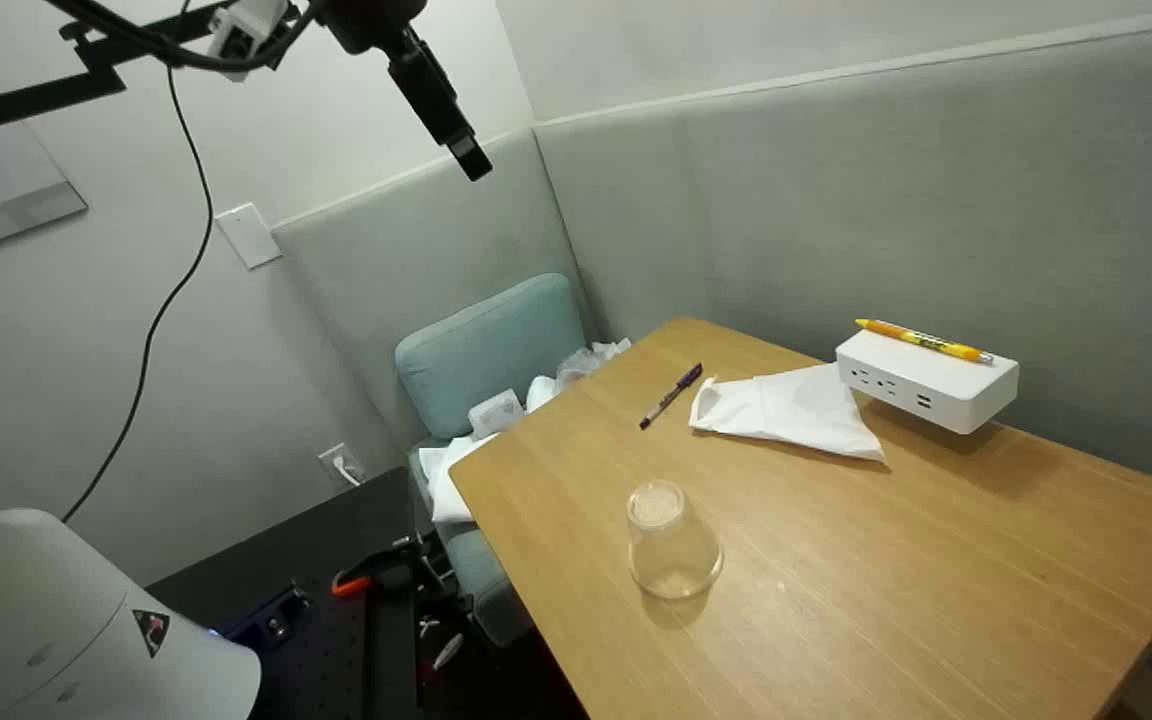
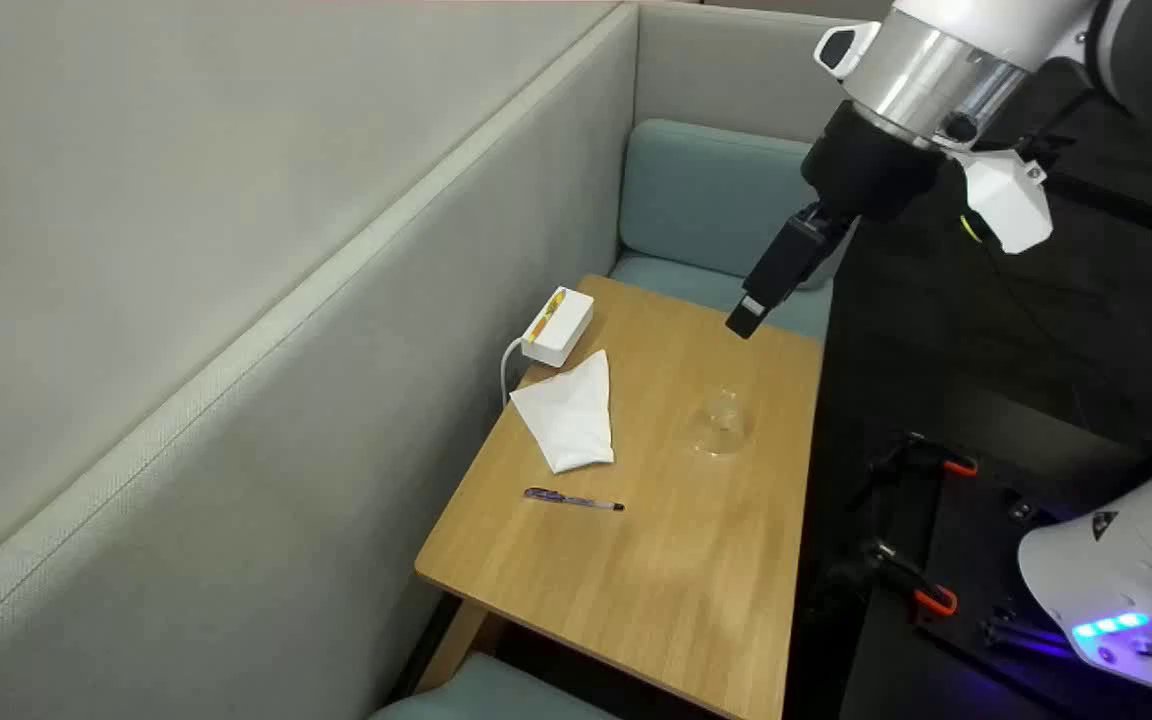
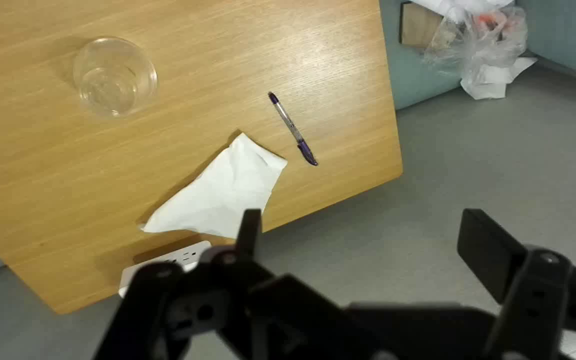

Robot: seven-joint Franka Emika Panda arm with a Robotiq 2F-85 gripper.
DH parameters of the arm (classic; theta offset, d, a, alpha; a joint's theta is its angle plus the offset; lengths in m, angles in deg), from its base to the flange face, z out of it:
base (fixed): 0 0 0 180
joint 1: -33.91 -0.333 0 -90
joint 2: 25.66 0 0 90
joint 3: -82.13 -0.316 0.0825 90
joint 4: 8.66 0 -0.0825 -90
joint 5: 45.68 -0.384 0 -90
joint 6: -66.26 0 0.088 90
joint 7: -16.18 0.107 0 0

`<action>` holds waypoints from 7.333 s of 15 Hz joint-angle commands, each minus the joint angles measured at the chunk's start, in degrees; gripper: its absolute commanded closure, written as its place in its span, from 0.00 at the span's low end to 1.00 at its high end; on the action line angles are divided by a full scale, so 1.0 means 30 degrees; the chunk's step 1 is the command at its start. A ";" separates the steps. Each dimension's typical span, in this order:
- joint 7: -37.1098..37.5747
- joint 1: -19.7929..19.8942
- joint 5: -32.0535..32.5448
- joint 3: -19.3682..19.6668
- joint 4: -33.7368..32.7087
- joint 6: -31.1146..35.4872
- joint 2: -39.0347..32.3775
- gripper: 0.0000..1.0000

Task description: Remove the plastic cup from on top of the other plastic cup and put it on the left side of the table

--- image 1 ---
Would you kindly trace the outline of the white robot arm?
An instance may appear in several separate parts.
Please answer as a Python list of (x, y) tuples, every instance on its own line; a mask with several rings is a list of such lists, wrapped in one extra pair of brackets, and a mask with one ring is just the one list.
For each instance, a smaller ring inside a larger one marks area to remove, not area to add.
[(0, 510), (0, 720), (246, 720), (261, 660), (37, 510)]

